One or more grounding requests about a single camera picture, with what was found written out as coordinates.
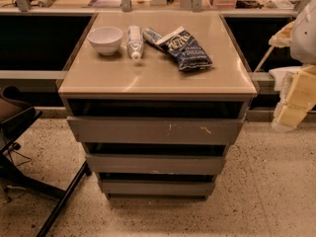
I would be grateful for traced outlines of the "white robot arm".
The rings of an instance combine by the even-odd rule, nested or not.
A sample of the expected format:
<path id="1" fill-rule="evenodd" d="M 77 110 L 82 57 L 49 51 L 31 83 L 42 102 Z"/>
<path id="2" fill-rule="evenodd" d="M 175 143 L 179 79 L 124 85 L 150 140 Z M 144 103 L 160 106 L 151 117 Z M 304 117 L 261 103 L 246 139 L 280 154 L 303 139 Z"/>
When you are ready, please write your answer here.
<path id="1" fill-rule="evenodd" d="M 297 72 L 285 74 L 272 122 L 274 130 L 289 132 L 316 106 L 316 0 L 272 36 L 269 45 L 288 46 L 290 56 L 302 63 Z"/>

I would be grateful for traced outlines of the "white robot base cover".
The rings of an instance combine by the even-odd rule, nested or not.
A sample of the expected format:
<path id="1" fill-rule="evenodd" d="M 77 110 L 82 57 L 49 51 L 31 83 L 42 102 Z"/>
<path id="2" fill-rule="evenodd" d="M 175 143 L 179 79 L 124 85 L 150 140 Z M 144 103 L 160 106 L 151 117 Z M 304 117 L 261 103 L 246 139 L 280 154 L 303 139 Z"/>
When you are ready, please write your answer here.
<path id="1" fill-rule="evenodd" d="M 300 66 L 279 67 L 269 70 L 269 74 L 274 78 L 274 90 L 279 92 L 282 87 L 282 81 L 287 73 L 296 73 Z"/>

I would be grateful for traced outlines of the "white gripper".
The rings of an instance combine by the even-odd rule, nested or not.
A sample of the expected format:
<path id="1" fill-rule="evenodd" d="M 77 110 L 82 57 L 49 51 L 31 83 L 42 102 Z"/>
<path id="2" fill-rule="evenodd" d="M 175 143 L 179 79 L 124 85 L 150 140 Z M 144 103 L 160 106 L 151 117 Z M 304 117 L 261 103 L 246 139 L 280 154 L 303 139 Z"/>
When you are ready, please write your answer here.
<path id="1" fill-rule="evenodd" d="M 281 28 L 269 39 L 269 45 L 278 48 L 290 46 L 293 26 L 294 21 Z M 272 128 L 289 132 L 296 129 L 316 106 L 316 66 L 306 64 L 297 72 L 286 72 L 279 96 Z"/>

